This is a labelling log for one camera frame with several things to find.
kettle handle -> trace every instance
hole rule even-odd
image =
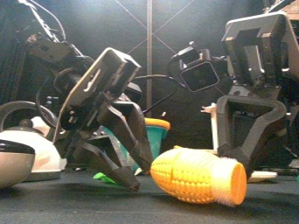
[[[8,102],[8,103],[5,103],[4,105],[0,106],[0,132],[4,131],[5,118],[17,109],[33,109],[33,110],[36,110],[34,103],[30,102],[30,101],[10,101],[10,102]],[[41,112],[48,117],[50,123],[56,124],[57,123],[57,117],[44,106],[41,106]]]

toy vegetable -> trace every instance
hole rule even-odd
[[[245,198],[243,164],[207,151],[168,150],[153,161],[151,174],[159,187],[181,201],[196,204],[219,202],[233,207]]]

white kettle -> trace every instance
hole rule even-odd
[[[61,175],[62,160],[52,141],[33,128],[32,120],[24,119],[20,126],[4,130],[5,118],[17,109],[34,109],[34,104],[28,101],[13,101],[0,106],[0,139],[25,144],[34,149],[32,173],[26,181],[57,179]]]

plastic toy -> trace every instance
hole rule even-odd
[[[151,174],[159,187],[181,201],[196,204],[219,202],[233,207],[245,198],[243,164],[207,151],[168,150],[153,161]]]

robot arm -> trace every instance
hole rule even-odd
[[[139,183],[119,144],[112,136],[97,136],[97,131],[101,134],[104,125],[113,132],[132,159],[148,172],[153,159],[145,119],[123,94],[140,66],[112,48],[93,62],[44,23],[29,1],[5,1],[4,9],[13,21],[17,40],[50,70],[54,88],[65,96],[53,135],[60,156],[88,163],[121,186],[137,190]]]
[[[2,7],[13,22],[17,41],[24,50],[50,71],[56,89],[68,94],[93,60],[64,39],[64,34],[44,23],[36,6],[25,0],[4,1]]]

